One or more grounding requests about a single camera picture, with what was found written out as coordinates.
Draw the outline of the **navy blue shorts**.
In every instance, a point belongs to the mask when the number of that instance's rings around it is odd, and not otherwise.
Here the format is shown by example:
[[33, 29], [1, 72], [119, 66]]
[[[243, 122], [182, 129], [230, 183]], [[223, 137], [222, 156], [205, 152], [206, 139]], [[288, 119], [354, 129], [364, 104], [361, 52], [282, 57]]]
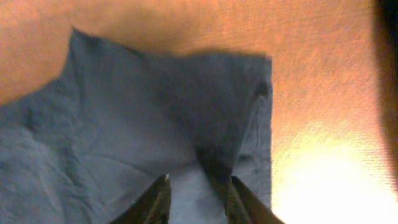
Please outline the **navy blue shorts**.
[[1, 223], [107, 223], [158, 177], [171, 223], [226, 223], [210, 175], [271, 203], [272, 62], [72, 33], [61, 75], [1, 106]]

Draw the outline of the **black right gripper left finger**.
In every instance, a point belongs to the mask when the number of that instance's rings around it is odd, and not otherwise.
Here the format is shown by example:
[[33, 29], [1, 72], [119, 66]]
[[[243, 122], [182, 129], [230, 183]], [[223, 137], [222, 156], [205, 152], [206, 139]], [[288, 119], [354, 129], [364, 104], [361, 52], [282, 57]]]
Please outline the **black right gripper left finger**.
[[161, 175], [120, 216], [109, 224], [168, 224], [171, 187], [168, 175]]

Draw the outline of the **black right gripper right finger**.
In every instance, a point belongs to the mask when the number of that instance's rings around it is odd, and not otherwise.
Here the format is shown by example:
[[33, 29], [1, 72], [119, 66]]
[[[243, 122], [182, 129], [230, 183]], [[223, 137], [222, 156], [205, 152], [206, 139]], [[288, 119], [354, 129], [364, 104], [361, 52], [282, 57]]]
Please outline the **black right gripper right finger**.
[[231, 177], [225, 212], [229, 224], [285, 224], [236, 176]]

